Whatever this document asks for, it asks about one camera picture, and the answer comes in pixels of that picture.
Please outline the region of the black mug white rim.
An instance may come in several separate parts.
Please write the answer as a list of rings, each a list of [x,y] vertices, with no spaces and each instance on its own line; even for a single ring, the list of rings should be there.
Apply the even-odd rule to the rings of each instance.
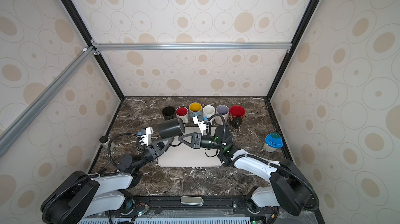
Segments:
[[[185,124],[181,118],[174,118],[158,125],[158,133],[162,139],[182,136],[185,134]]]

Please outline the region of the white ribbed mug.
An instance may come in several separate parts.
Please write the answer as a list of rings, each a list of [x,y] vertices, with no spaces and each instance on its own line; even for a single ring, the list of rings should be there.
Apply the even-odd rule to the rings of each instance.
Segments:
[[[209,120],[209,118],[215,114],[215,108],[211,105],[206,105],[203,107],[203,118]]]

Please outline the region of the blue butterfly mug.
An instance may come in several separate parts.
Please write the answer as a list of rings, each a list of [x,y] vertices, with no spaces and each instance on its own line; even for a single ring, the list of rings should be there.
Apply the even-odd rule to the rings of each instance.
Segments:
[[[201,116],[203,114],[203,107],[200,103],[191,103],[189,105],[189,115],[193,117]]]

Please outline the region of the plain white mug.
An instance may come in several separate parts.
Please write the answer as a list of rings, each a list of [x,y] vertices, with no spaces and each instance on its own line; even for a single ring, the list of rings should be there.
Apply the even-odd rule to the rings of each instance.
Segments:
[[[189,123],[189,110],[186,107],[178,107],[176,109],[176,116],[182,119],[185,124]]]

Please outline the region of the black and white mug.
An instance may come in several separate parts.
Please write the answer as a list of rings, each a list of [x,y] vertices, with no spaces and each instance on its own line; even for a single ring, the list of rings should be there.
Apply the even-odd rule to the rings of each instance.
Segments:
[[[168,121],[176,118],[176,109],[173,106],[167,106],[162,109],[163,118]]]

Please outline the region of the pink iridescent mug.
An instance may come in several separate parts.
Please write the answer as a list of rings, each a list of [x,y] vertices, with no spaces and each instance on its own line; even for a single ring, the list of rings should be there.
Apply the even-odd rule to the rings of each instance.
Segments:
[[[221,114],[223,116],[224,120],[225,120],[225,123],[228,123],[228,118],[229,118],[229,107],[228,106],[226,106],[226,105],[217,106],[216,113],[217,114]],[[223,124],[223,122],[222,122],[220,117],[215,117],[215,122],[218,125],[222,125]]]

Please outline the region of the black skull mug red inside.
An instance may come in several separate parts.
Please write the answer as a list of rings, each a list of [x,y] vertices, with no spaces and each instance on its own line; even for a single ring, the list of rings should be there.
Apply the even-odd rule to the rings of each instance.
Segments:
[[[228,123],[235,129],[239,129],[243,123],[244,117],[246,115],[245,108],[239,105],[234,105],[229,110]]]

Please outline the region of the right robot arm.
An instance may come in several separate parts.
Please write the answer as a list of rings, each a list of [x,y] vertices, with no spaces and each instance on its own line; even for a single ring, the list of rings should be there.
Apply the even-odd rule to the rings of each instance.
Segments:
[[[293,216],[303,210],[316,211],[319,198],[311,184],[290,160],[272,161],[250,154],[239,148],[225,136],[191,134],[193,149],[216,150],[225,167],[234,167],[256,175],[269,183],[268,187],[255,187],[244,198],[250,213],[258,213],[265,207],[280,207]]]

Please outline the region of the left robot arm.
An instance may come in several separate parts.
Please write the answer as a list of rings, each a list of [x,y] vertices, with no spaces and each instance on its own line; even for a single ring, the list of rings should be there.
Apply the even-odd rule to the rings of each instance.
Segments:
[[[112,163],[116,172],[72,173],[41,205],[46,224],[77,224],[83,218],[104,211],[119,210],[132,202],[124,190],[136,186],[143,174],[140,169],[157,160],[173,145],[175,137],[149,144],[139,155],[125,154]]]

